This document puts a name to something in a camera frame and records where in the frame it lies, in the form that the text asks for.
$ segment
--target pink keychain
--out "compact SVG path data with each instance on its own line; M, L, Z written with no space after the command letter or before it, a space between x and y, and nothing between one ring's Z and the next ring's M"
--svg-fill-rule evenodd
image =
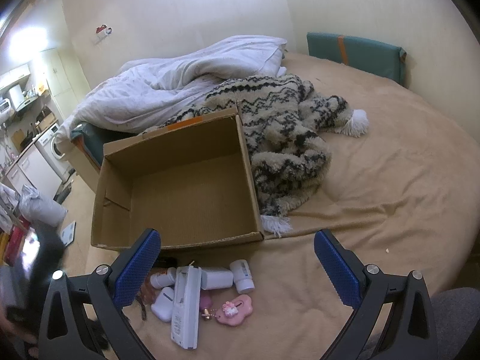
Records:
M231 302L225 302L215 316L216 320L224 325L238 326L253 311L251 298L248 295L239 295Z

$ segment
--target countertop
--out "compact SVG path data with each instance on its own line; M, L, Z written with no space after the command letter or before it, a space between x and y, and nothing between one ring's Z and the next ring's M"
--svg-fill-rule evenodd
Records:
M52 127L52 126L53 126L55 123L57 123L57 122L58 122L58 120L55 119L53 122L51 122L51 123L49 124L49 126L48 126L47 128L45 128L44 130L42 130L41 133L37 134L37 135L33 138L32 142L30 142L30 143L28 144L28 146L25 147L25 149L23 149L23 151L18 155L18 157L15 159L15 161L13 161L13 162L9 165L9 167L8 167L7 170L5 171L5 175L0 178L0 182L3 183L3 180L4 180L5 177L7 176L8 172L11 171L11 169L18 163L18 161L20 161L20 159L21 159L22 156L27 152L27 150L30 149L30 147L31 147L33 144L35 144L35 142L37 142L37 140L42 136L42 134L43 134L45 131L47 131L50 127Z

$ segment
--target white blanket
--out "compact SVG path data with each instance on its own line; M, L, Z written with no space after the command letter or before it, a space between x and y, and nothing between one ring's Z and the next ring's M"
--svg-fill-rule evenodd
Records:
M253 74L276 76L287 41L269 36L232 36L176 58L124 64L118 75L94 88L64 121L55 137L69 151L70 132L81 122L140 133L201 102L223 80Z

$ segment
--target black and white blanket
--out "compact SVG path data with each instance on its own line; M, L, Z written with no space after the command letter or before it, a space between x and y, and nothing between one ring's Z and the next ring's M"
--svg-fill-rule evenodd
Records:
M310 81L290 74L228 79L203 104L182 110L164 126L234 105L241 111L263 227L280 235L291 229L287 213L308 200L330 165L332 154L318 134L359 137L368 119L342 97L324 97Z

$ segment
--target gray pants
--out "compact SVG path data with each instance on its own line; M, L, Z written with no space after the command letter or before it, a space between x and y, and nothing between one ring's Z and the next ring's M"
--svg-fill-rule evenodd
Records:
M480 331L477 331L480 327L477 326L480 321L480 291L474 288L445 291L432 297L431 305L437 331L438 360L453 360L456 356L458 360L480 359ZM478 335L477 340L472 337L467 343L472 333ZM377 334L367 342L358 360L371 356L379 336Z

